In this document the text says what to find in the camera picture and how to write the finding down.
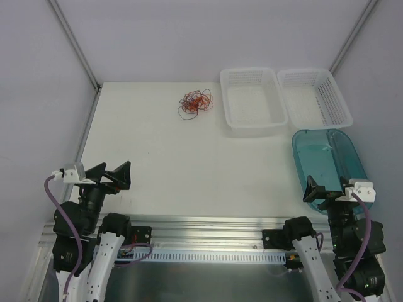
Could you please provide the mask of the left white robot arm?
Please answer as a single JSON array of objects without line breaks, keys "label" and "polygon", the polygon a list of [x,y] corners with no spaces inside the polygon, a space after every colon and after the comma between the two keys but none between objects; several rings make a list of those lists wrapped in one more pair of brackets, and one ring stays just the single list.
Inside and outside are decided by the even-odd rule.
[{"label": "left white robot arm", "polygon": [[[104,301],[118,251],[131,241],[132,229],[126,215],[99,216],[107,195],[130,189],[130,168],[126,161],[109,171],[102,162],[86,170],[78,162],[53,171],[45,181],[45,192],[56,207],[52,255],[59,301]],[[49,183],[58,180],[78,187],[76,202],[55,199]]]}]

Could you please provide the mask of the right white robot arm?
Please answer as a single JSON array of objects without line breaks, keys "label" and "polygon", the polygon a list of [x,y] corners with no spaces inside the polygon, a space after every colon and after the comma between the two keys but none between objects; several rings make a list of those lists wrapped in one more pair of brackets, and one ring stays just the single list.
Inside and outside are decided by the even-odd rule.
[{"label": "right white robot arm", "polygon": [[374,203],[376,191],[367,179],[341,179],[342,190],[330,191],[307,178],[303,201],[320,199],[327,212],[334,252],[333,284],[321,260],[318,233],[306,216],[291,218],[283,226],[283,243],[297,251],[307,274],[315,301],[340,301],[348,293],[357,301],[383,294],[386,277],[377,255],[386,251],[383,225],[373,221],[367,204]]}]

